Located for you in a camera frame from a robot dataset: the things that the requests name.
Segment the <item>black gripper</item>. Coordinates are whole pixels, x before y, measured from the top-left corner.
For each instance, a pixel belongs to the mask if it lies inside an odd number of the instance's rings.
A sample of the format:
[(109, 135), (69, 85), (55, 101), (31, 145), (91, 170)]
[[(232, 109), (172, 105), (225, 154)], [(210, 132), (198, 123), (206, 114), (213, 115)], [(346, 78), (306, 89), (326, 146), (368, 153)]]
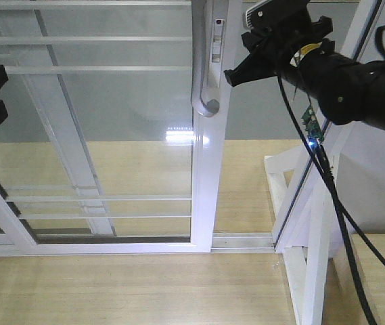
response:
[(258, 26), (242, 35), (250, 54), (234, 69), (224, 71), (226, 81), (236, 87), (275, 76), (276, 64), (290, 62), (292, 55), (310, 43), (320, 43), (333, 31), (332, 19), (311, 20), (308, 1), (276, 1), (277, 21)]

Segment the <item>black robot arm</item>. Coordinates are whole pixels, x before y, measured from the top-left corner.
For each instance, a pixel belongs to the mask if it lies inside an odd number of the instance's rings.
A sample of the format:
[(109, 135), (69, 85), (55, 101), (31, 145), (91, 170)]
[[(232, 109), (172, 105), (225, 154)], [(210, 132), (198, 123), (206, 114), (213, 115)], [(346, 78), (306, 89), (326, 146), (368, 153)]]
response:
[(225, 71), (232, 86), (278, 78), (318, 101), (335, 125), (360, 121), (385, 131), (385, 25), (374, 42), (381, 60), (359, 63), (335, 50), (327, 38), (331, 18), (311, 20), (307, 1), (261, 1), (245, 13), (242, 35), (248, 56)]

